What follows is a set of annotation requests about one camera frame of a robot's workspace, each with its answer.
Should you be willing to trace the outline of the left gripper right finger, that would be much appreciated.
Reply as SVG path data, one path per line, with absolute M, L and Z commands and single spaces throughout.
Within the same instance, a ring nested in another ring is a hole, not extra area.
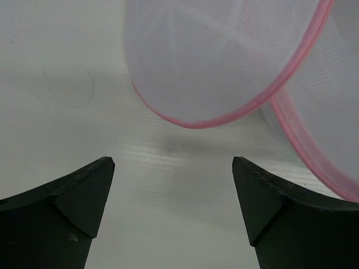
M 249 239 L 261 268 L 357 268 L 358 204 L 325 196 L 262 169 L 232 163 Z

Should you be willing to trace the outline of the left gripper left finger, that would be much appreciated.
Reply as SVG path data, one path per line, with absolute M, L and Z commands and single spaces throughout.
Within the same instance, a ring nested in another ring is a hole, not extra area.
M 1 268 L 84 268 L 114 174 L 111 157 L 1 200 Z

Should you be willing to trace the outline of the white mesh laundry bag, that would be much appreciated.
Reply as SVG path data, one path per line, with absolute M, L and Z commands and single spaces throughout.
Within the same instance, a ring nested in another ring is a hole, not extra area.
M 270 105 L 302 161 L 358 201 L 357 1 L 128 1 L 136 93 L 184 128 Z

